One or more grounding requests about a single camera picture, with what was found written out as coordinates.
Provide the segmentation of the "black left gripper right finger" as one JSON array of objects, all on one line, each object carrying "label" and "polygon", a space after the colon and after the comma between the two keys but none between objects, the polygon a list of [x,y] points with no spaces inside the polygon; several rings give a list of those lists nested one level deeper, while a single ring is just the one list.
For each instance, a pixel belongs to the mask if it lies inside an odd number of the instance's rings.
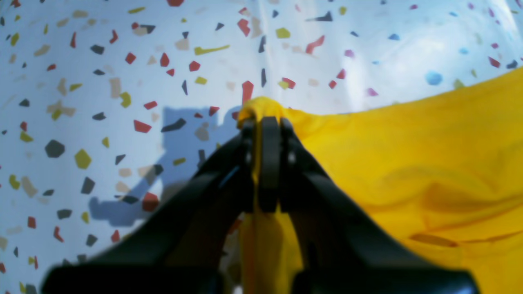
[{"label": "black left gripper right finger", "polygon": [[478,294],[472,276],[443,269],[387,235],[342,192],[289,120],[260,122],[259,207],[289,214],[305,269],[293,294]]}]

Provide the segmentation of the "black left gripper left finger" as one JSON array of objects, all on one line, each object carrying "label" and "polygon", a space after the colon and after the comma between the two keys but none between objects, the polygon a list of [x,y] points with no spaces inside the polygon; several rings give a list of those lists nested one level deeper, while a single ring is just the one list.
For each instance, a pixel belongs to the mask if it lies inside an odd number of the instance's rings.
[{"label": "black left gripper left finger", "polygon": [[56,267],[43,294],[222,294],[229,228],[252,212],[255,122],[219,148],[129,238],[85,263]]}]

